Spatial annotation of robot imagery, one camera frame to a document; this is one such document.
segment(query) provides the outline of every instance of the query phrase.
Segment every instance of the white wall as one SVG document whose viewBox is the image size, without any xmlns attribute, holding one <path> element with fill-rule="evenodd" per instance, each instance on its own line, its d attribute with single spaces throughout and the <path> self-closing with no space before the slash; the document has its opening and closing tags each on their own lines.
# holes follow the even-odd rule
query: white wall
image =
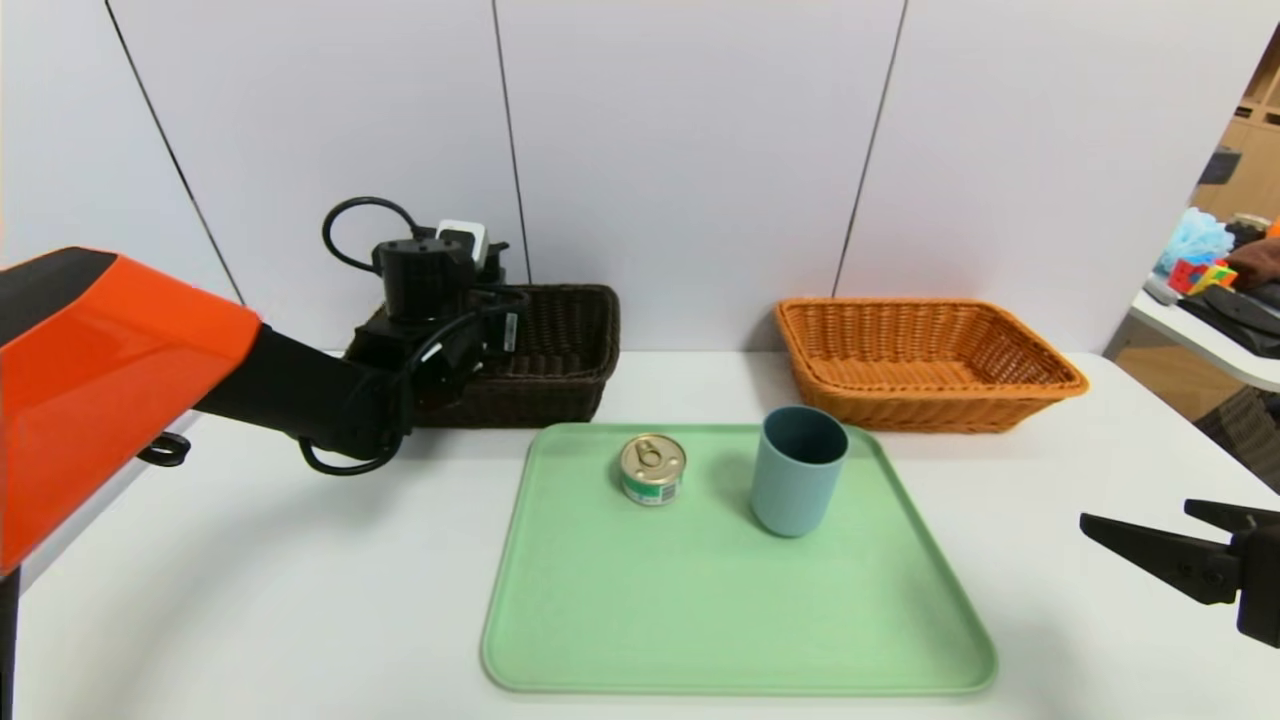
<svg viewBox="0 0 1280 720">
<path fill-rule="evenodd" d="M 380 281 L 320 245 L 337 202 L 379 195 L 421 224 L 485 223 L 526 278 L 493 10 L 484 0 L 113 0 L 178 161 L 244 301 L 346 347 Z M 372 209 L 337 242 L 407 237 Z"/>
<path fill-rule="evenodd" d="M 498 0 L 530 263 L 622 342 L 768 345 L 829 295 L 901 0 Z"/>
<path fill-rule="evenodd" d="M 910 0 L 842 296 L 964 296 L 1098 351 L 1280 5 Z"/>
<path fill-rule="evenodd" d="M 234 299 L 101 0 L 4 14 L 0 265 L 83 245 Z"/>
</svg>

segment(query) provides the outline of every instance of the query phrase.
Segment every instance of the pull tab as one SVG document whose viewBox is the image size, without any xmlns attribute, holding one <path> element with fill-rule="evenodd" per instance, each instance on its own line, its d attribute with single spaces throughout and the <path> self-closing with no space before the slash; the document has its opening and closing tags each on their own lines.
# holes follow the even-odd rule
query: pull tab
<svg viewBox="0 0 1280 720">
<path fill-rule="evenodd" d="M 645 468 L 662 465 L 662 452 L 658 452 L 658 448 L 646 439 L 636 443 L 636 457 L 640 459 L 640 464 Z"/>
<path fill-rule="evenodd" d="M 177 468 L 187 459 L 191 451 L 191 441 L 178 433 L 164 432 L 151 441 L 151 445 L 138 452 L 138 460 L 150 462 L 157 468 Z"/>
</svg>

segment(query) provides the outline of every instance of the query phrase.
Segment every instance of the blue cup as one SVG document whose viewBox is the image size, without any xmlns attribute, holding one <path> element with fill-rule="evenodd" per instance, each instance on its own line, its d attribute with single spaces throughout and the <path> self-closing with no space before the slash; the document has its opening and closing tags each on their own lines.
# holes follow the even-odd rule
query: blue cup
<svg viewBox="0 0 1280 720">
<path fill-rule="evenodd" d="M 849 434 L 831 415 L 792 405 L 764 418 L 751 480 L 751 511 L 771 532 L 813 532 L 836 492 L 849 454 Z"/>
</svg>

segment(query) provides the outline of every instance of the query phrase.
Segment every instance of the rubik's cube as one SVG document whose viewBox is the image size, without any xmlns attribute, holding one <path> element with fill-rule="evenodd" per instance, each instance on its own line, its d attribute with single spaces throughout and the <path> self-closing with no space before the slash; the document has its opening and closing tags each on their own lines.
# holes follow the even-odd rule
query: rubik's cube
<svg viewBox="0 0 1280 720">
<path fill-rule="evenodd" d="M 1221 258 L 1208 263 L 1178 260 L 1174 272 L 1169 274 L 1169 287 L 1183 295 L 1196 295 L 1211 284 L 1231 287 L 1233 282 L 1235 282 L 1235 270 L 1228 268 L 1226 260 Z"/>
</svg>

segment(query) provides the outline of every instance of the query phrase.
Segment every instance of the black bag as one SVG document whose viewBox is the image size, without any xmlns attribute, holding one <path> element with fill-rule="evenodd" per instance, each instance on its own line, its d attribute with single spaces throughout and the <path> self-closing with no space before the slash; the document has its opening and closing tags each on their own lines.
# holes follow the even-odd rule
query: black bag
<svg viewBox="0 0 1280 720">
<path fill-rule="evenodd" d="M 1242 290 L 1240 292 L 1248 295 L 1267 307 L 1280 310 L 1280 282 L 1271 281 L 1268 283 L 1260 284 L 1253 290 Z"/>
<path fill-rule="evenodd" d="M 1179 300 L 1178 306 L 1204 320 L 1249 352 L 1280 359 L 1280 318 L 1267 313 L 1248 297 L 1212 284 L 1199 295 Z"/>
</svg>

